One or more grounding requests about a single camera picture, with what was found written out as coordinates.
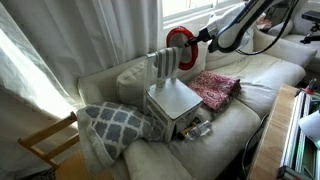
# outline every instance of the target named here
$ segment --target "red circular object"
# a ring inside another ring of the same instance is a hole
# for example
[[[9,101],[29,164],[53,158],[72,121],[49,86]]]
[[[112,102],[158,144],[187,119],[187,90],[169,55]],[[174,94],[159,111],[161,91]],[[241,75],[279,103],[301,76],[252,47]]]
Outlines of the red circular object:
[[[193,34],[186,29],[183,26],[179,26],[177,28],[172,29],[166,39],[167,47],[184,47],[184,44],[187,42],[187,40],[193,38]],[[198,57],[198,45],[193,44],[188,47],[184,47],[184,50],[182,51],[181,59],[187,62],[180,61],[179,63],[179,69],[181,70],[189,70],[191,69]]]

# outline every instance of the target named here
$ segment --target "sheer curtain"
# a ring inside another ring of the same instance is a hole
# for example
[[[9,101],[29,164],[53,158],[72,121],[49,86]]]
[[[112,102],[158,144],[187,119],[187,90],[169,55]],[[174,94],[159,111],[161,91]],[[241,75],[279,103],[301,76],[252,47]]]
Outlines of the sheer curtain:
[[[52,124],[47,115],[65,117],[83,106],[79,77],[157,50],[162,16],[161,1],[150,0],[1,3],[0,179],[5,179],[48,168],[16,140]],[[74,131],[43,146],[57,145]]]
[[[157,49],[159,1],[2,1],[75,107],[79,77]]]

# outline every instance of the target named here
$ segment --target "plastic container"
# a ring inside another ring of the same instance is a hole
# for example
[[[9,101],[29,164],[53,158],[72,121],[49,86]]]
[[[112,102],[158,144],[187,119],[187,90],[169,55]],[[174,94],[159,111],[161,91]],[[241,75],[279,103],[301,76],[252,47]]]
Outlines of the plastic container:
[[[204,136],[212,131],[212,124],[210,121],[204,121],[192,128],[186,135],[189,140],[195,140],[200,136]]]

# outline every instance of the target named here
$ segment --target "couch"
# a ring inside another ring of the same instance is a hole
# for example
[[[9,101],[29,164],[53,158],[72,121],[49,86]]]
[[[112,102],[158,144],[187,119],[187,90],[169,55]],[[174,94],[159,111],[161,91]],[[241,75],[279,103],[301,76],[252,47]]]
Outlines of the couch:
[[[311,21],[303,19],[301,15],[309,10],[320,11],[320,2],[303,0],[299,3],[300,4],[297,6],[296,11],[292,14],[288,26],[281,38],[297,44],[303,44],[300,41],[310,33],[310,29],[313,24]],[[274,26],[268,31],[268,34],[277,36],[282,26],[283,23]],[[314,35],[320,35],[320,31],[317,31],[314,33]],[[312,59],[305,68],[307,74],[304,78],[304,81],[307,83],[313,78],[320,79],[320,41],[312,41],[310,44],[304,45],[318,51],[315,58]]]
[[[242,50],[260,50],[273,39],[253,28],[250,41]],[[201,70],[240,78],[241,95],[215,118],[203,108],[198,110],[200,119],[212,121],[213,133],[208,136],[170,143],[134,141],[111,167],[114,179],[215,179],[244,148],[262,117],[270,112],[279,87],[295,86],[301,81],[304,67],[315,54],[316,50],[281,39],[256,56],[208,53],[207,44],[200,43],[195,66],[179,71],[178,78],[188,83]],[[80,78],[78,87],[84,105],[110,101],[141,108],[144,60],[143,56]]]

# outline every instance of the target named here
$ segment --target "cable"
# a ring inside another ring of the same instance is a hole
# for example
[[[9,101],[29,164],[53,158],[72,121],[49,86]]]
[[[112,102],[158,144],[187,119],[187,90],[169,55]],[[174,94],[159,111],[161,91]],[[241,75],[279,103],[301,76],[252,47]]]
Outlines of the cable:
[[[244,148],[244,152],[242,154],[242,158],[241,158],[241,168],[242,168],[242,171],[243,171],[243,174],[244,174],[244,177],[247,177],[247,171],[246,171],[246,168],[245,168],[245,165],[244,165],[244,161],[245,161],[245,158],[246,158],[246,153],[248,151],[248,147],[249,147],[249,144],[250,142],[252,141],[252,139],[258,134],[258,132],[261,130],[261,128],[264,127],[265,123],[266,123],[266,119],[268,118],[269,114],[265,115],[262,120],[261,120],[261,123],[260,123],[260,126],[259,128],[256,130],[256,132],[250,137],[250,139],[248,140],[245,148]]]
[[[283,24],[283,26],[282,26],[282,28],[281,28],[278,36],[276,37],[276,39],[274,39],[274,40],[272,41],[272,43],[271,43],[268,47],[266,47],[266,48],[263,49],[263,50],[260,50],[260,51],[257,51],[257,52],[251,52],[251,53],[243,52],[243,51],[241,51],[240,49],[237,49],[236,52],[239,53],[239,54],[242,54],[242,55],[252,56],[252,55],[257,55],[257,54],[263,53],[263,52],[267,51],[268,49],[270,49],[270,48],[280,39],[281,35],[283,34],[284,30],[286,29],[287,24],[289,23],[289,20],[290,20],[290,18],[291,18],[292,13],[293,13],[293,10],[295,9],[295,7],[296,7],[296,5],[297,5],[298,2],[299,2],[299,0],[292,0],[292,2],[291,2],[291,8],[290,8],[290,10],[289,10],[287,19],[285,20],[285,22],[284,22],[284,24]]]

